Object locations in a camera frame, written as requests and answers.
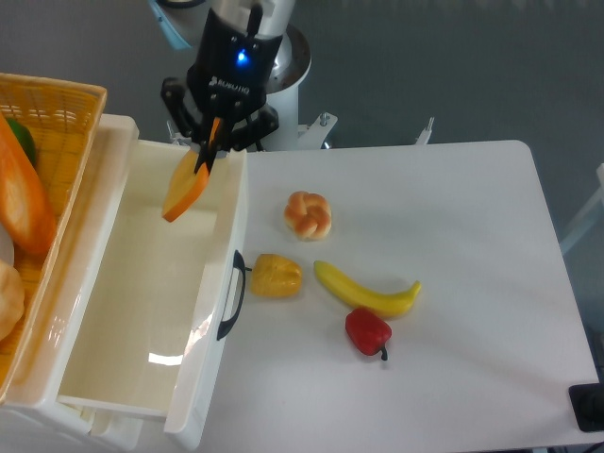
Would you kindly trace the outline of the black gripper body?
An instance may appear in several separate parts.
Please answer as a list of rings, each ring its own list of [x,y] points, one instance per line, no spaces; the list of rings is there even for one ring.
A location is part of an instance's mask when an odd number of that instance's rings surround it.
[[[277,112],[267,105],[266,86],[279,37],[260,35],[267,18],[267,8],[245,8],[243,23],[231,25],[211,9],[186,77],[163,81],[161,98],[178,131],[193,143],[198,144],[202,114],[227,104],[242,105],[227,150],[241,150],[277,130]]]

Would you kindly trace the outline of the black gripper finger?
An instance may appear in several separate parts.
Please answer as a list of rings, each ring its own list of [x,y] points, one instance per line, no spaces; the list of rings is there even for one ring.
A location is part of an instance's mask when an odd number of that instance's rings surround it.
[[[211,171],[217,154],[216,134],[221,127],[221,121],[222,119],[212,110],[202,114],[199,132],[197,134],[199,152],[193,167],[193,172],[195,174],[199,172],[202,166],[206,166],[208,172]]]
[[[220,111],[213,110],[213,112],[222,119],[221,127],[216,134],[217,154],[219,151],[227,150],[231,132],[238,122],[241,113],[241,107],[241,104],[227,104],[226,107]]]

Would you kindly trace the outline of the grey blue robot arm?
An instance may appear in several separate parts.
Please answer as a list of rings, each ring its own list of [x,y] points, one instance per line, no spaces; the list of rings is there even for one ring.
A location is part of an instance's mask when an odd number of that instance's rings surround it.
[[[293,1],[211,1],[185,78],[160,95],[178,131],[199,147],[193,171],[211,170],[220,151],[258,144],[279,127],[267,87]]]

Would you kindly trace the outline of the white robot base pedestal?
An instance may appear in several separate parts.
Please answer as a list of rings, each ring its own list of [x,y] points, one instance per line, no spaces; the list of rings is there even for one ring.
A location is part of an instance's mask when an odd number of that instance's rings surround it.
[[[290,151],[298,142],[299,86],[310,70],[306,37],[288,25],[267,84],[267,105],[277,112],[278,128],[260,140],[261,151]]]

